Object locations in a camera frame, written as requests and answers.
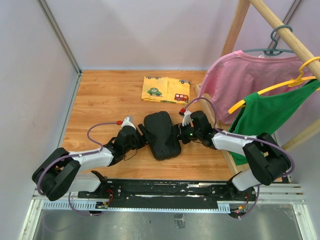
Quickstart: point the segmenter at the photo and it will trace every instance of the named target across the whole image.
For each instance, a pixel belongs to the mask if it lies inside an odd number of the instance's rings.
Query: white wall
[[[290,23],[293,28],[293,33],[314,56],[320,56],[319,8],[320,2],[318,0],[305,0]],[[287,45],[281,41],[279,48],[287,48]],[[277,131],[278,142],[280,144],[286,143],[318,118],[320,118],[320,92],[315,92]],[[320,133],[291,152],[296,162],[296,170],[292,174],[292,178],[302,187],[318,237],[320,237],[319,143]]]
[[[0,238],[16,240],[76,74],[37,1],[2,0],[0,29]]]
[[[266,0],[282,19],[293,0]],[[47,0],[83,69],[207,70],[238,0]],[[272,28],[250,7],[236,49],[267,47]]]

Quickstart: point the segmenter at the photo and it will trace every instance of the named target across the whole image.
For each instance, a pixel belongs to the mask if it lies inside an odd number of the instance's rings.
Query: robotic arm
[[[273,138],[266,133],[259,136],[241,136],[237,138],[227,135],[226,131],[212,128],[202,111],[182,113],[182,123],[173,126],[177,138],[183,144],[199,140],[208,148],[226,150],[247,158],[250,168],[233,176],[228,182],[228,192],[238,196],[253,186],[270,185],[291,167],[291,162],[281,151],[267,144],[253,141],[260,139],[276,145]],[[113,137],[103,148],[92,151],[68,152],[63,147],[57,148],[44,163],[34,172],[32,180],[50,201],[55,201],[69,192],[91,192],[96,196],[104,193],[105,179],[96,171],[79,173],[96,167],[112,166],[124,159],[125,154],[147,145],[147,138],[132,123],[132,117],[126,117],[117,137]],[[53,166],[56,159],[66,156]]]

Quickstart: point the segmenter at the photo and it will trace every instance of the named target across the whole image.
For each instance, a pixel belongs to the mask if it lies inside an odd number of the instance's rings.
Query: yellow fabric with car print
[[[171,77],[145,76],[141,99],[152,102],[187,104],[190,99],[190,82]]]

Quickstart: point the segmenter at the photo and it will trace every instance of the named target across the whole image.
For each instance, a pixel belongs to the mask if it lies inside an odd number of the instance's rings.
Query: green garment
[[[234,120],[230,133],[241,135],[273,134],[320,87],[320,81],[310,80],[304,86],[274,96],[260,96],[254,92],[244,98],[245,107]],[[248,163],[247,159],[231,152],[236,165]]]

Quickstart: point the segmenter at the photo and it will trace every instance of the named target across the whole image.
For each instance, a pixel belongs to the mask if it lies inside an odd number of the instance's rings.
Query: wooden tabletop
[[[62,146],[67,151],[85,151],[98,146],[87,139],[88,129],[98,123],[123,120],[133,116],[137,126],[145,116],[167,111],[173,124],[182,121],[179,115],[182,104],[151,102],[141,100],[144,76],[162,76],[189,80],[190,99],[196,97],[195,86],[202,82],[205,71],[102,71],[88,70],[83,73],[76,95]],[[188,110],[202,110],[201,104],[194,103]],[[99,126],[92,130],[91,137],[106,144],[116,137],[121,129],[117,125]],[[127,159],[135,153],[127,153]],[[174,179],[174,180],[228,180],[229,168],[222,153],[202,144],[191,142],[182,145],[182,153],[164,161],[153,158],[145,146],[136,156],[110,167],[95,170],[109,178],[123,179]]]

